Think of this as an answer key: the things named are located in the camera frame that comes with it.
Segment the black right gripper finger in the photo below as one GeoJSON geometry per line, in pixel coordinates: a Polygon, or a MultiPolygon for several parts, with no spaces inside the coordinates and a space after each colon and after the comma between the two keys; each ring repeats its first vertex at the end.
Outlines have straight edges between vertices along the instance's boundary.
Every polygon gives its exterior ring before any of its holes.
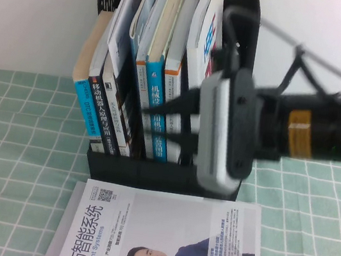
{"type": "Polygon", "coordinates": [[[183,115],[199,119],[200,91],[200,88],[189,89],[179,97],[162,105],[142,109],[142,113],[147,115],[183,115]]]}
{"type": "Polygon", "coordinates": [[[166,138],[178,144],[185,153],[198,153],[198,133],[166,133],[166,138]]]}

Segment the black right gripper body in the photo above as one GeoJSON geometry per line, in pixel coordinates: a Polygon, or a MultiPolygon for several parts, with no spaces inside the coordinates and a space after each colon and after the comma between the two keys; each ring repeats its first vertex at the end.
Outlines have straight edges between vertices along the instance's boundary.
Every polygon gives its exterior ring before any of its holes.
{"type": "Polygon", "coordinates": [[[285,124],[283,119],[290,110],[292,95],[280,94],[278,89],[257,88],[256,140],[254,159],[279,161],[283,154],[280,140],[285,124]]]}

